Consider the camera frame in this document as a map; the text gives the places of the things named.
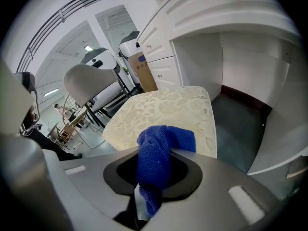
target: blue cloth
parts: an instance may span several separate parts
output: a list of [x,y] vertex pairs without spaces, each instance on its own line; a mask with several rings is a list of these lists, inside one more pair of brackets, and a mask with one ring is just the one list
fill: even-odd
[[194,133],[189,130],[152,126],[139,135],[137,143],[139,153],[136,181],[146,201],[147,212],[152,217],[162,203],[161,191],[169,186],[171,179],[169,148],[196,152],[196,140]]

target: black metal railing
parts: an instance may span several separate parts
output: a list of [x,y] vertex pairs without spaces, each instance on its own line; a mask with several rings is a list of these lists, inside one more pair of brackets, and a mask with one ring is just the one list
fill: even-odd
[[33,60],[38,48],[48,37],[48,35],[61,23],[79,9],[91,5],[100,0],[71,0],[56,13],[54,13],[44,25],[37,31],[30,43],[28,44],[16,72],[24,72],[28,69],[30,62]]

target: black pants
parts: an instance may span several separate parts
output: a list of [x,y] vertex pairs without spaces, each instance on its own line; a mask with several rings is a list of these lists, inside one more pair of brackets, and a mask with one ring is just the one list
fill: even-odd
[[[76,116],[71,115],[71,117],[69,118],[68,121],[69,121],[69,122],[72,122],[75,118],[76,118]],[[78,124],[78,123],[77,123],[75,126],[76,126],[77,128],[82,128],[82,126],[81,126],[80,124]]]
[[53,152],[56,152],[60,161],[76,159],[76,157],[73,154],[66,153],[57,144],[55,144],[51,140],[47,139],[43,134],[41,134],[36,129],[33,129],[31,134],[28,135],[26,138],[34,140],[36,143],[38,143],[40,145],[40,147],[42,149],[47,149],[47,150],[51,150]]

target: floral patterned cushion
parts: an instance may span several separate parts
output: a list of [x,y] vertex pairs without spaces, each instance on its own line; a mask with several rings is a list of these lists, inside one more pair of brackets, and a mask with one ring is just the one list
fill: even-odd
[[109,121],[103,137],[122,151],[137,146],[139,134],[154,125],[193,131],[197,153],[217,157],[212,106],[204,88],[180,87],[133,96]]

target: ceiling light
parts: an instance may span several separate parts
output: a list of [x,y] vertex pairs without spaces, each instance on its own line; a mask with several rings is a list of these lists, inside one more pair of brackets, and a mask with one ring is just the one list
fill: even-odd
[[46,96],[49,95],[49,94],[52,94],[52,93],[56,92],[58,89],[59,89],[59,88],[57,88],[57,89],[55,89],[55,90],[52,90],[52,91],[50,91],[50,92],[47,92],[47,93],[44,95],[44,97],[46,97]]
[[87,45],[87,46],[85,47],[85,50],[86,50],[86,51],[92,51],[93,49],[92,49],[89,45]]

